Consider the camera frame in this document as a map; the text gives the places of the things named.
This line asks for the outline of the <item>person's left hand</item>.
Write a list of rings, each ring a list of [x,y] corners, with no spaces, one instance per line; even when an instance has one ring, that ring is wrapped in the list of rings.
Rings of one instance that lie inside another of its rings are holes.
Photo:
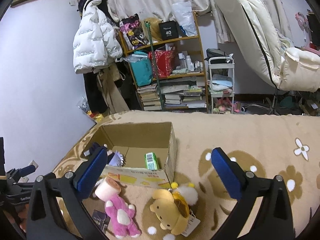
[[[29,210],[29,204],[26,204],[24,208],[18,213],[18,216],[21,220],[20,229],[23,230],[24,232],[27,231],[28,210]]]

